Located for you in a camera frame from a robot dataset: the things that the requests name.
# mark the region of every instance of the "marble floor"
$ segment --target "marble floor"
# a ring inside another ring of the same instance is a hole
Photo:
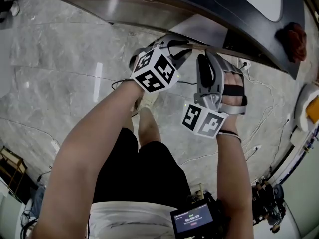
[[[53,164],[55,141],[64,141],[76,123],[112,91],[114,81],[130,76],[132,52],[162,34],[111,26],[58,0],[19,0],[19,4],[20,14],[0,24],[0,36],[12,34],[12,42],[6,45],[11,47],[13,70],[11,91],[0,98],[0,138],[25,159],[28,174],[36,180]],[[283,125],[293,113],[303,84],[317,75],[318,31],[306,7],[305,18],[308,55],[297,80],[256,63],[249,69],[252,79],[264,83],[245,82],[248,111],[237,123],[252,181],[267,174],[271,163],[274,166],[290,147],[294,122],[285,125],[279,146]],[[196,80],[199,53],[194,51],[180,69],[183,80]],[[237,58],[224,58],[237,64]],[[102,63],[101,73],[98,63]],[[176,84],[160,94],[153,112],[162,141],[185,171],[190,186],[197,189],[202,183],[215,195],[216,141],[194,136],[179,125],[183,102],[191,100],[194,92],[195,86]],[[138,119],[134,117],[136,131]],[[256,145],[262,148],[252,155]],[[43,183],[48,176],[43,176]]]

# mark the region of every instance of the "black and white marker cube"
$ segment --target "black and white marker cube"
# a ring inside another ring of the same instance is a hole
[[[228,114],[218,113],[188,101],[184,103],[181,125],[195,135],[214,139]]]
[[[139,56],[131,77],[145,91],[155,93],[173,86],[180,79],[180,74],[171,61],[156,47]]]

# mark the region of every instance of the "wristband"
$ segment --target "wristband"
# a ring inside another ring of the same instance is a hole
[[[237,134],[235,134],[234,132],[226,131],[226,130],[220,130],[217,134],[233,136],[233,137],[237,138],[240,141],[240,143],[241,143],[240,137]]]

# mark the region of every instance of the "camera screen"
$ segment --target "camera screen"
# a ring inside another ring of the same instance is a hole
[[[207,204],[174,216],[177,232],[184,232],[213,221]]]

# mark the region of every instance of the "white shirt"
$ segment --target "white shirt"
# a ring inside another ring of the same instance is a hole
[[[173,239],[170,212],[145,202],[100,202],[91,207],[91,239]]]

